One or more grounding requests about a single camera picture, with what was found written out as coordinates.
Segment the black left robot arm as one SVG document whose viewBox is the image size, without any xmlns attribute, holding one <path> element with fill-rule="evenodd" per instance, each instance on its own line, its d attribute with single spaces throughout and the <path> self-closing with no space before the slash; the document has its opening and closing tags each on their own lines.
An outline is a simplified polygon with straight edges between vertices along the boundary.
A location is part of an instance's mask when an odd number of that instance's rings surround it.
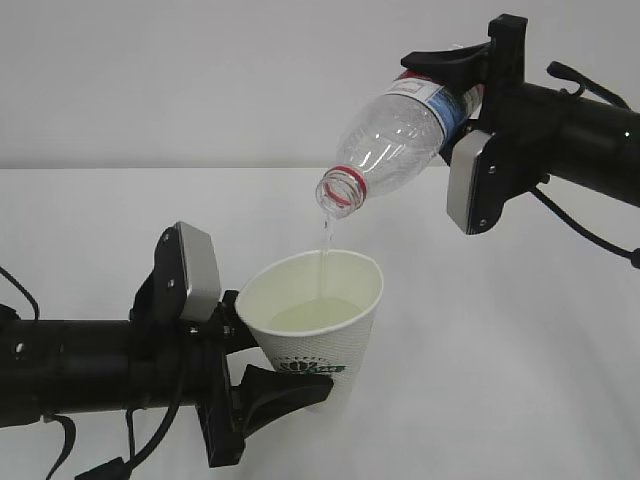
<svg viewBox="0 0 640 480">
<path fill-rule="evenodd" d="M 196 326 L 181 404 L 198 414 L 210 467 L 235 465 L 246 439 L 296 410 L 325 401 L 327 375 L 249 365 L 239 385 L 227 357 L 257 342 L 228 290 Z M 54 414 L 155 408 L 174 397 L 182 340 L 170 330 L 143 338 L 127 320 L 21 320 L 1 312 L 1 424 L 29 425 Z"/>
</svg>

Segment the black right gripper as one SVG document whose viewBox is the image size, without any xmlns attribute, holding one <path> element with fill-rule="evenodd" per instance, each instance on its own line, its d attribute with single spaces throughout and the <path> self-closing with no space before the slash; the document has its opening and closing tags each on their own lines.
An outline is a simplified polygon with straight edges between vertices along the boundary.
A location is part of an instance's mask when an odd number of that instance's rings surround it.
<svg viewBox="0 0 640 480">
<path fill-rule="evenodd" d="M 482 106 L 476 125 L 493 133 L 498 128 L 500 96 L 524 82 L 527 24 L 525 17 L 500 15 L 489 22 L 486 43 L 446 51 L 414 51 L 400 64 L 455 93 L 481 86 Z"/>
</svg>

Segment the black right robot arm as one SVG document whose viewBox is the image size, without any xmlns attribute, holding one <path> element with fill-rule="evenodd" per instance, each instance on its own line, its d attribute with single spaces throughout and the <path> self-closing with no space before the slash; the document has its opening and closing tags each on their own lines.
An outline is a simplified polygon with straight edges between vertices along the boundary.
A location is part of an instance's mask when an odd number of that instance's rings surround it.
<svg viewBox="0 0 640 480">
<path fill-rule="evenodd" d="M 554 90 L 525 79 L 528 21 L 502 14 L 487 42 L 406 55 L 401 64 L 456 93 L 483 89 L 466 134 L 450 140 L 452 200 L 469 215 L 498 212 L 511 198 L 556 176 L 630 205 L 639 203 L 639 115 L 617 94 L 553 61 Z"/>
</svg>

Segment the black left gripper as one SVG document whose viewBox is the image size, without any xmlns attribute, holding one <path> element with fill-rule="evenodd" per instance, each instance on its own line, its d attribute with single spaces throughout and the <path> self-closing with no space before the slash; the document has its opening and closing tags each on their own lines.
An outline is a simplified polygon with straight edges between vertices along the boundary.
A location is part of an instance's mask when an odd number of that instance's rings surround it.
<svg viewBox="0 0 640 480">
<path fill-rule="evenodd" d="M 196 411 L 207 454 L 242 454 L 243 435 L 252 435 L 297 410 L 328 399 L 330 376 L 291 374 L 249 365 L 233 386 L 227 353 L 256 348 L 258 342 L 237 310 L 237 290 L 226 290 L 212 318 L 203 324 L 196 345 L 204 361 L 204 391 Z"/>
</svg>

